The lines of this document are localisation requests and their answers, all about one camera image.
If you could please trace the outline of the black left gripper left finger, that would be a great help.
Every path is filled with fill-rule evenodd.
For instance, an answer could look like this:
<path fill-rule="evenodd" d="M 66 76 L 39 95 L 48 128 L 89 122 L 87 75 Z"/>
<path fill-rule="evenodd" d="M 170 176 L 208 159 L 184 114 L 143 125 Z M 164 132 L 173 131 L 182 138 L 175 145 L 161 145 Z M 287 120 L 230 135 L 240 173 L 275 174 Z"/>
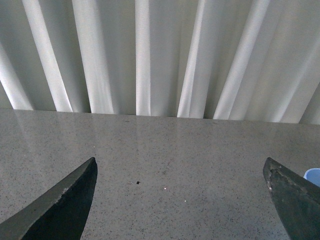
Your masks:
<path fill-rule="evenodd" d="M 98 166 L 90 158 L 0 224 L 2 240 L 79 240 L 92 206 Z"/>

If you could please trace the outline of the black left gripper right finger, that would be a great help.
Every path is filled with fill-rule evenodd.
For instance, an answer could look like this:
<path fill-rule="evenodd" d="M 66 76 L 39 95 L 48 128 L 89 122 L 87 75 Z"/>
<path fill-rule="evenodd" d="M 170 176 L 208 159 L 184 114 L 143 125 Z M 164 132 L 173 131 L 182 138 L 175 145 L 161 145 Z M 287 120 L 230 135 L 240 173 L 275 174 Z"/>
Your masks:
<path fill-rule="evenodd" d="M 320 238 L 320 188 L 268 157 L 265 179 L 277 214 L 291 240 Z"/>

